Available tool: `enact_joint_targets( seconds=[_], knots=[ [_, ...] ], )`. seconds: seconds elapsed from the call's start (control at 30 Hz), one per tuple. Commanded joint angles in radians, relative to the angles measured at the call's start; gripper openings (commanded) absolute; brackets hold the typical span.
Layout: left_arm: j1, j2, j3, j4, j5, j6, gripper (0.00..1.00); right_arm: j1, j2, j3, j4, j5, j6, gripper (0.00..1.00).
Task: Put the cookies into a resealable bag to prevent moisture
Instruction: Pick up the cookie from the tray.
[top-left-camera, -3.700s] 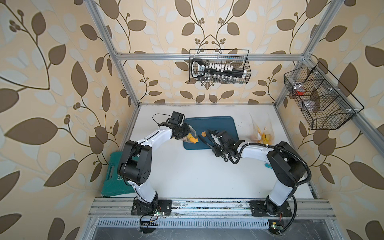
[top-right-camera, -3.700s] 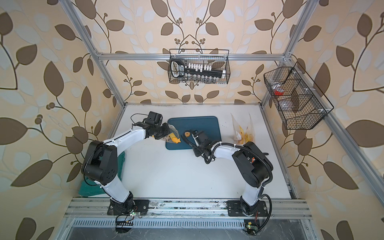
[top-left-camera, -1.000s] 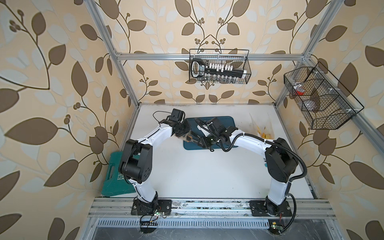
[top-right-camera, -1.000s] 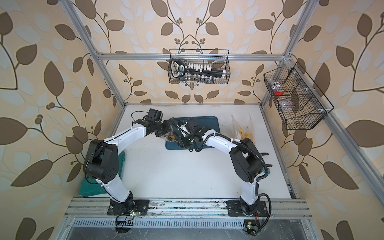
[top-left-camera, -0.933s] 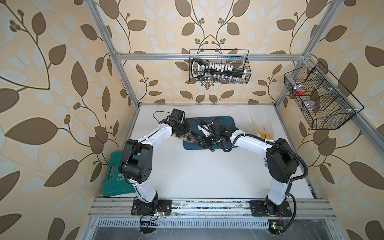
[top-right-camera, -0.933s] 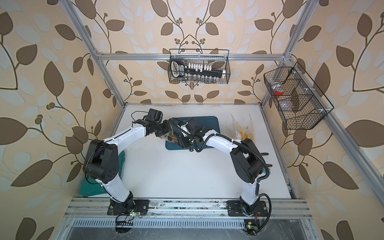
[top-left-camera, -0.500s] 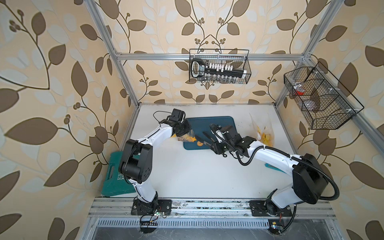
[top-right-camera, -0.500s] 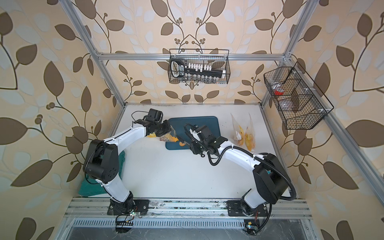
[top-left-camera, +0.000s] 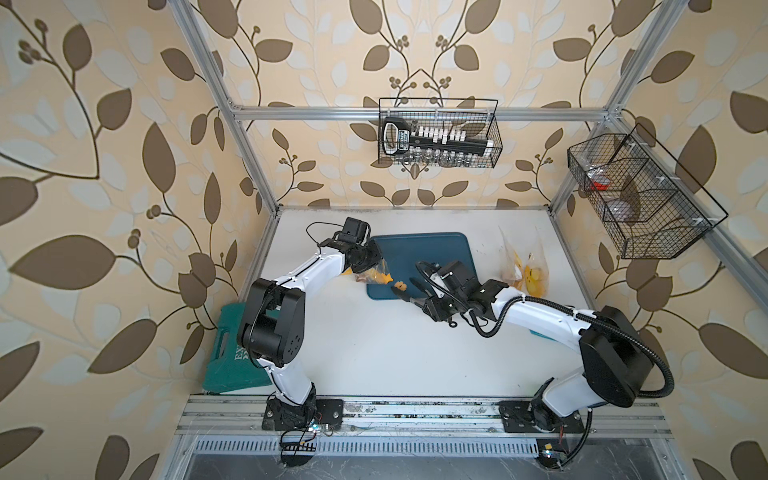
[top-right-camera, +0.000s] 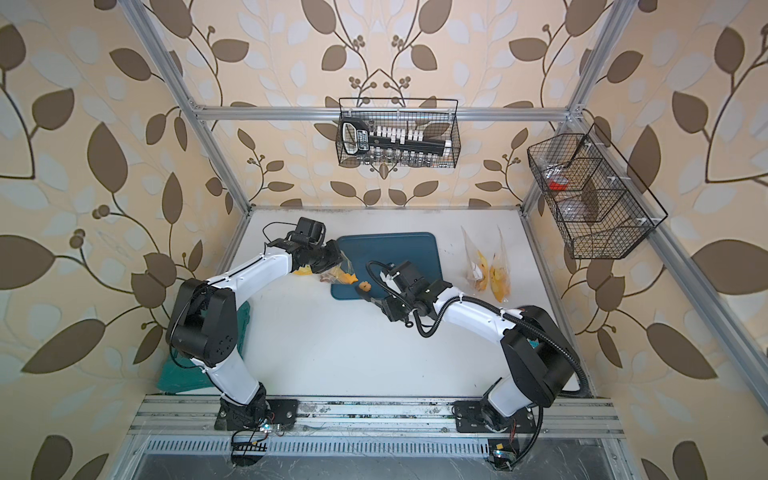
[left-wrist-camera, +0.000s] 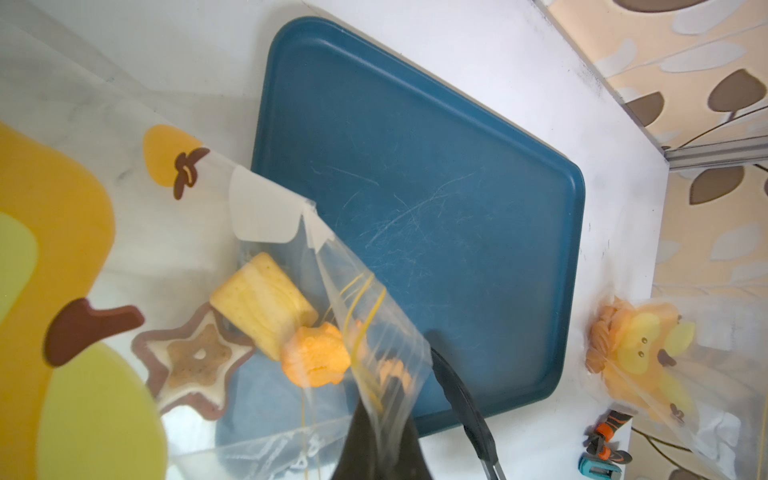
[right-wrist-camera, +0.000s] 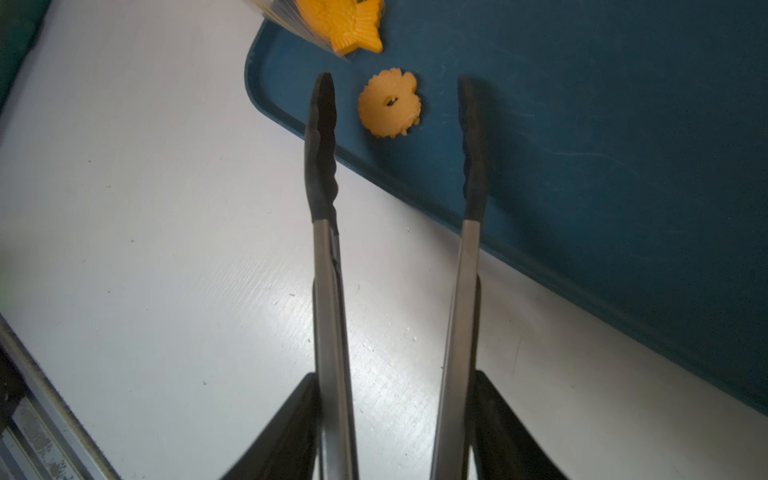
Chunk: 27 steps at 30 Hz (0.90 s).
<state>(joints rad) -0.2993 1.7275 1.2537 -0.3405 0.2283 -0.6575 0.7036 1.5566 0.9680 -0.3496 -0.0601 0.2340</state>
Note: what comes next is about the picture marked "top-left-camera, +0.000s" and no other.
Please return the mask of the clear zip bag yellow strip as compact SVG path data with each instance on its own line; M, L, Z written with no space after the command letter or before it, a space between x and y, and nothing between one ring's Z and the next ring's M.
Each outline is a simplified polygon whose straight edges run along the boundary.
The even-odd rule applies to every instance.
M351 268L347 268L342 276L352 276L356 282L369 285L389 285L393 282L393 277L386 264L371 267L360 273L354 273Z

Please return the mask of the orange duck zip bag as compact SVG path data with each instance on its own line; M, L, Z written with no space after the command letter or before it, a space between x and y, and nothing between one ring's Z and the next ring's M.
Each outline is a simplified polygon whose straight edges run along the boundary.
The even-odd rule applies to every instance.
M504 246L504 263L501 277L509 286L518 290L523 286L523 264L512 243L502 229L499 229Z

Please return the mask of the clear duck zip bag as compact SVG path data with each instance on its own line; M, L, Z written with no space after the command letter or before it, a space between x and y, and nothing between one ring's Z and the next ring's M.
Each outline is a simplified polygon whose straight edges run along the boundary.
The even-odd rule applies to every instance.
M523 278L526 291L535 297L545 297L549 291L550 273L544 245L537 228L532 230L525 244L525 253Z

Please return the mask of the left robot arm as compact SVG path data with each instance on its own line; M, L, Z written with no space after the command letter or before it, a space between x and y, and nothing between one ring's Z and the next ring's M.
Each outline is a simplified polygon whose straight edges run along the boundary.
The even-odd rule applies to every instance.
M349 217L294 270L251 284L237 343L251 363L266 372L276 399L291 412L315 410L315 386L297 360L304 341L307 299L347 270L360 274L379 264L382 254L370 235L367 222Z

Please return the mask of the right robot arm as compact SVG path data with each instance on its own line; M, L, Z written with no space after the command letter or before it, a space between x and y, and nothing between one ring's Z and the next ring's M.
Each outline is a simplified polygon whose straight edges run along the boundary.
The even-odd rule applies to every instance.
M516 325L579 354L574 371L545 381L530 400L527 416L537 428L551 431L582 409L629 408L642 397L655 363L621 312L576 309L502 281L480 283L459 261L445 266L419 261L416 269L420 277L414 283L426 295L418 304L432 320L451 323L460 316L483 338Z

